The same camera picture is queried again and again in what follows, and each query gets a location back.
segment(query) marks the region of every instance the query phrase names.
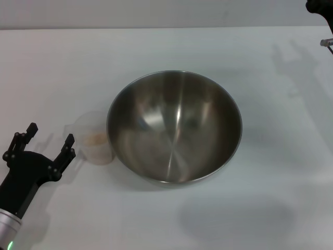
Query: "table surface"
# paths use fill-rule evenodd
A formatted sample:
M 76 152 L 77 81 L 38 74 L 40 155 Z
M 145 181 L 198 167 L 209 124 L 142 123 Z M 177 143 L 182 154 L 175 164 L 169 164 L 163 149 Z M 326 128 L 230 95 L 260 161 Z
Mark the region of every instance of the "table surface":
M 230 163 L 202 182 L 163 187 L 117 159 L 77 157 L 43 185 L 13 250 L 333 249 L 333 57 L 328 27 L 0 31 L 0 152 L 53 159 L 65 124 L 106 111 L 160 70 L 202 74 L 243 119 Z M 8 172 L 0 162 L 0 181 Z

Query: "translucent cup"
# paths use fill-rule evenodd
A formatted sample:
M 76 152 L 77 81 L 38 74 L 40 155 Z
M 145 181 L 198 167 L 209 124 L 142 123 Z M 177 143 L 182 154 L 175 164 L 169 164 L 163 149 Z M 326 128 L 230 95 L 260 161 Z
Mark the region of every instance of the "translucent cup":
M 89 162 L 96 165 L 112 162 L 103 112 L 93 111 L 80 116 L 74 124 L 65 126 L 65 134 L 69 133 L 74 135 L 76 144 Z

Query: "bowl rim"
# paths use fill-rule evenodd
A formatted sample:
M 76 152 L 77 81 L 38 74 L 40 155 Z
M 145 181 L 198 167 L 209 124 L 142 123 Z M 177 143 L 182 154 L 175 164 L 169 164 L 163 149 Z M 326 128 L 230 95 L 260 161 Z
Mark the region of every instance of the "bowl rim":
M 130 168 L 127 164 L 124 163 L 124 161 L 118 156 L 116 150 L 114 150 L 114 147 L 112 146 L 112 143 L 111 143 L 111 140 L 110 140 L 110 135 L 109 135 L 109 130 L 108 130 L 108 124 L 110 122 L 110 114 L 111 114 L 111 110 L 116 102 L 116 100 L 118 99 L 118 97 L 125 91 L 127 90 L 129 87 L 131 87 L 133 84 L 135 84 L 136 82 L 138 82 L 139 80 L 143 79 L 143 78 L 146 78 L 146 77 L 149 77 L 151 75 L 154 75 L 154 74 L 161 74 L 161 73 L 166 73 L 166 72 L 182 72 L 182 73 L 186 73 L 186 74 L 192 74 L 192 75 L 196 75 L 198 77 L 201 77 L 201 78 L 204 78 L 208 81 L 210 81 L 211 83 L 215 84 L 217 87 L 219 87 L 223 92 L 225 92 L 227 94 L 227 96 L 231 99 L 231 101 L 234 103 L 235 107 L 236 107 L 236 110 L 237 110 L 237 113 L 238 113 L 238 116 L 239 116 L 239 122 L 240 122 L 240 131 L 239 131 L 239 139 L 238 139 L 238 142 L 237 142 L 237 145 L 233 151 L 233 153 L 229 156 L 228 160 L 222 164 L 220 167 L 218 167 L 217 169 L 215 169 L 213 172 L 205 175 L 205 176 L 202 176 L 200 178 L 196 178 L 196 179 L 193 179 L 193 180 L 189 180 L 189 181 L 183 181 L 183 182 L 169 182 L 169 181 L 161 181 L 161 180 L 158 180 L 158 179 L 154 179 L 152 177 L 149 177 L 149 176 L 146 176 L 144 174 L 141 174 L 141 173 L 138 173 L 137 171 L 133 170 L 132 168 Z M 235 100 L 232 98 L 232 96 L 220 85 L 218 84 L 217 82 L 213 81 L 212 79 L 208 78 L 208 77 L 205 77 L 203 75 L 200 75 L 200 74 L 197 74 L 197 73 L 193 73 L 193 72 L 190 72 L 190 71 L 184 71 L 184 70 L 162 70 L 162 71 L 157 71 L 157 72 L 154 72 L 154 73 L 150 73 L 150 74 L 146 74 L 140 78 L 137 78 L 136 80 L 132 81 L 130 84 L 128 84 L 127 86 L 125 86 L 117 95 L 116 97 L 114 98 L 114 100 L 112 101 L 112 104 L 109 108 L 109 111 L 108 111 L 108 116 L 107 116 L 107 121 L 106 121 L 106 131 L 107 131 L 107 137 L 108 137 L 108 142 L 109 142 L 109 145 L 111 147 L 111 149 L 113 150 L 114 154 L 117 156 L 118 160 L 123 164 L 125 165 L 129 170 L 131 170 L 132 172 L 134 172 L 135 174 L 137 174 L 138 176 L 142 177 L 142 178 L 145 178 L 145 179 L 148 179 L 148 180 L 151 180 L 151 181 L 157 181 L 159 183 L 165 183 L 165 184 L 189 184 L 189 183 L 194 183 L 194 182 L 198 182 L 200 180 L 203 180 L 213 174 L 215 174 L 216 172 L 218 172 L 219 170 L 221 170 L 223 167 L 225 167 L 229 162 L 230 160 L 234 157 L 234 155 L 236 154 L 236 151 L 238 150 L 239 148 L 239 144 L 241 142 L 241 138 L 242 138 L 242 134 L 243 134 L 243 122 L 242 122 L 242 117 L 241 117 L 241 113 L 240 113 L 240 110 L 238 108 L 238 105 L 237 103 L 235 102 Z

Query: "stainless steel bowl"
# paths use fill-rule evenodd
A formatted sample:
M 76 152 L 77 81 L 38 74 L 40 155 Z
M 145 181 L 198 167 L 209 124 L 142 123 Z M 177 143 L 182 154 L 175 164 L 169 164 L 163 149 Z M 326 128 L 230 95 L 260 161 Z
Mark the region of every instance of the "stainless steel bowl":
M 137 174 L 166 183 L 200 180 L 235 153 L 238 107 L 217 83 L 198 74 L 162 71 L 125 87 L 111 105 L 108 136 Z

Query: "wall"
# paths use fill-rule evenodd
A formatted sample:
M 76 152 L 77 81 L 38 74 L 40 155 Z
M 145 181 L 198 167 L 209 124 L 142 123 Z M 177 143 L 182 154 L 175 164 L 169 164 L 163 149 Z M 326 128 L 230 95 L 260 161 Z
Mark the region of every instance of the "wall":
M 0 29 L 311 26 L 306 0 L 0 0 Z

